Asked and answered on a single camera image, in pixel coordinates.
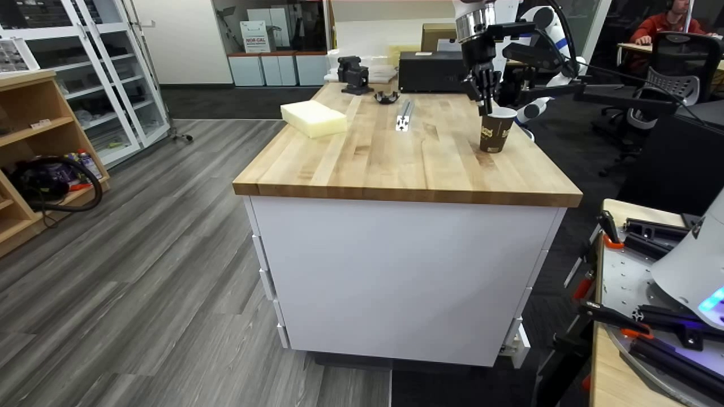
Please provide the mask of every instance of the wooden countertop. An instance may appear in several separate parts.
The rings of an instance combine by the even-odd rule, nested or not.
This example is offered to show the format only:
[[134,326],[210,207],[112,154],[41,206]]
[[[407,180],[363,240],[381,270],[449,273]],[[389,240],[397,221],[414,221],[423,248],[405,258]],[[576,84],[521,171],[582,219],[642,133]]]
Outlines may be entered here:
[[411,131],[399,133],[400,106],[325,84],[314,99],[346,112],[346,133],[307,138],[293,127],[233,180],[238,195],[388,198],[446,203],[567,206],[582,190],[512,128],[502,154],[478,150],[480,116],[463,94],[403,94],[414,102]]

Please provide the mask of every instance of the gray wood-look floor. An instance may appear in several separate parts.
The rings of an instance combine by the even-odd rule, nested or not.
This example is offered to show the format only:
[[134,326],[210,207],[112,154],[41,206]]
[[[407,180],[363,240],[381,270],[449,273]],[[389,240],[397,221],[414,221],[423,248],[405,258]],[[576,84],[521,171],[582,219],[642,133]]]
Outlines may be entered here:
[[233,176],[276,119],[179,119],[93,213],[0,261],[0,405],[381,407],[389,368],[282,351]]

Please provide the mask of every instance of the white cabinet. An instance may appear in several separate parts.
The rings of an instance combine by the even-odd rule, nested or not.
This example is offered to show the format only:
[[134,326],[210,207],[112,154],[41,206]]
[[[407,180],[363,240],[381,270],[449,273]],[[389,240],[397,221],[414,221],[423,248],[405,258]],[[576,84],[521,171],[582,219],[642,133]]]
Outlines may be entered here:
[[105,166],[160,140],[170,125],[156,82],[117,0],[13,3],[0,15],[30,71],[55,71]]

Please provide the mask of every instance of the shelving unit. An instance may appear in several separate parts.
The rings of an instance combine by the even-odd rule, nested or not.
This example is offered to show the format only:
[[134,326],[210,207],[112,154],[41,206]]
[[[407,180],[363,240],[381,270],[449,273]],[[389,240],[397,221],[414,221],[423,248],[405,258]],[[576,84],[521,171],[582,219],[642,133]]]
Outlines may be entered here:
[[121,0],[55,0],[53,12],[43,3],[19,6],[24,20],[0,15],[0,38],[19,48],[30,71],[56,72],[62,94],[106,168],[170,131],[158,85]]
[[[85,150],[101,171],[105,187],[108,187],[108,171],[55,84],[55,72],[0,75],[0,106],[12,119],[12,131],[0,133],[0,256],[5,256],[46,231],[43,215],[31,210],[7,176],[15,163]],[[75,206],[91,197],[93,190],[85,187],[67,193],[58,203]]]

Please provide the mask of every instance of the white wall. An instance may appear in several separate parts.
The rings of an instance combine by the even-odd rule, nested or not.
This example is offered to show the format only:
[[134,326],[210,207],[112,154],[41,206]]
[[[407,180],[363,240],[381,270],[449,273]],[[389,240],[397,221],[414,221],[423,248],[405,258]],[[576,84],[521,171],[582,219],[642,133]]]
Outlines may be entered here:
[[452,22],[451,0],[333,0],[339,55],[384,56],[389,46],[418,46],[423,22]]

